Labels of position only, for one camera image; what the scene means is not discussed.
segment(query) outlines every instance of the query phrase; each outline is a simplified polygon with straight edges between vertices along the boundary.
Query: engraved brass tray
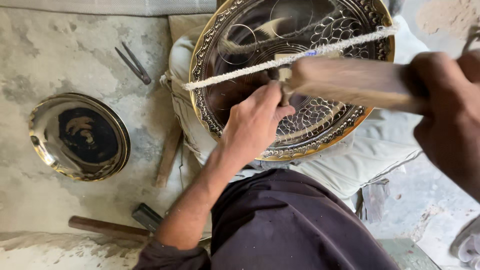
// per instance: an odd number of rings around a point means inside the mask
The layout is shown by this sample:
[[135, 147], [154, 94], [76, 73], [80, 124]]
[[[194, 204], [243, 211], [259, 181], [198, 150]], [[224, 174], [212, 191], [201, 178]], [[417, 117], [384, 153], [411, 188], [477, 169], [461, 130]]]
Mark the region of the engraved brass tray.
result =
[[[391, 24], [380, 0], [227, 0], [197, 42], [190, 82], [371, 33]], [[395, 40], [390, 36], [327, 56], [393, 61], [394, 51]], [[270, 79], [288, 77], [289, 68], [280, 66], [197, 88], [191, 92], [193, 108], [205, 129], [219, 139], [230, 108]], [[258, 160], [292, 160], [316, 153], [348, 135], [372, 111], [321, 97], [294, 95], [290, 103], [296, 113], [279, 123], [274, 143]]]

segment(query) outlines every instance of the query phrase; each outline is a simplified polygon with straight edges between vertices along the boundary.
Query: wooden hammer handle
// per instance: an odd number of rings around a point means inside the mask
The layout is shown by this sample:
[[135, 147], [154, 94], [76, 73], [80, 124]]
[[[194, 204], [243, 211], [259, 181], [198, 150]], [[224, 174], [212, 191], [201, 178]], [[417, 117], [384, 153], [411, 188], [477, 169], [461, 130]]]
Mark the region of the wooden hammer handle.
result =
[[345, 103], [422, 114], [429, 94], [407, 65], [306, 57], [292, 67], [295, 92]]

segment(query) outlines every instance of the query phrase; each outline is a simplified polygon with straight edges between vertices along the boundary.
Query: wrist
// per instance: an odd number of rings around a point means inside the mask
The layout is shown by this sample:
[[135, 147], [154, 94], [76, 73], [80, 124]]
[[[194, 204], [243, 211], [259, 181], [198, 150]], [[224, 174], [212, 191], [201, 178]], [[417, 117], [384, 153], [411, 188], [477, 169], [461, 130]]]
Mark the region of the wrist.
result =
[[219, 144], [208, 157], [204, 169], [230, 175], [231, 178], [240, 171], [243, 166], [245, 166], [245, 164], [241, 164], [238, 157], [235, 157]]

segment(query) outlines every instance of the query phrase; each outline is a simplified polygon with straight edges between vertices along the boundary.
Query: decorative border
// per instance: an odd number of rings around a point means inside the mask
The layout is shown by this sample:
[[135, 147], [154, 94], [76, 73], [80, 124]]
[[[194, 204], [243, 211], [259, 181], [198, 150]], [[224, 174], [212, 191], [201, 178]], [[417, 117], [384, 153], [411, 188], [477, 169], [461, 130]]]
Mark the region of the decorative border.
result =
[[[390, 26], [392, 20], [387, 9], [380, 0], [337, 0], [350, 8], [364, 23], [367, 31], [373, 32], [380, 26]], [[205, 72], [208, 62], [204, 58], [212, 50], [213, 40], [226, 27], [227, 21], [237, 16], [245, 6], [250, 6], [258, 0], [227, 0], [214, 14], [204, 29], [203, 36], [198, 40], [195, 47], [195, 54], [191, 63], [190, 81], [205, 79]], [[381, 61], [393, 61], [395, 49], [394, 37], [372, 41], [374, 51], [369, 50], [373, 59]], [[223, 125], [213, 117], [213, 112], [207, 106], [202, 93], [205, 88], [197, 88], [191, 92], [192, 104], [202, 125], [211, 132], [215, 139], [222, 135]], [[351, 106], [342, 118], [324, 130], [319, 135], [309, 138], [300, 143], [287, 146], [271, 146], [257, 160], [292, 160], [305, 155], [316, 153], [325, 149], [346, 136], [351, 129], [358, 126], [363, 119], [371, 112], [372, 108], [364, 106]]]

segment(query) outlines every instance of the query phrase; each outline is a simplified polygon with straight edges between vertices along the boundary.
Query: pliers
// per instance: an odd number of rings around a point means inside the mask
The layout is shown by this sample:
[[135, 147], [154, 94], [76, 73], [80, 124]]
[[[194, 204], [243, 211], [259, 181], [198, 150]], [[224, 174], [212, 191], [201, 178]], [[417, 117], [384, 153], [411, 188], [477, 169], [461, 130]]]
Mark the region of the pliers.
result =
[[130, 61], [125, 57], [125, 55], [123, 55], [123, 53], [121, 53], [120, 50], [117, 49], [117, 47], [115, 47], [115, 50], [120, 55], [120, 57], [123, 59], [125, 64], [127, 64], [127, 66], [133, 71], [133, 73], [135, 73], [135, 75], [137, 75], [137, 77], [140, 80], [142, 80], [142, 82], [145, 85], [148, 85], [149, 83], [151, 83], [152, 79], [150, 79], [150, 77], [147, 74], [147, 71], [145, 71], [145, 69], [142, 67], [140, 62], [138, 62], [137, 58], [135, 57], [135, 55], [133, 55], [132, 51], [127, 47], [127, 45], [125, 45], [125, 42], [122, 42], [121, 44], [123, 45], [123, 47], [127, 51], [128, 55], [130, 55], [130, 58], [135, 63], [135, 65], [138, 67], [138, 69], [135, 68], [132, 63], [130, 63]]

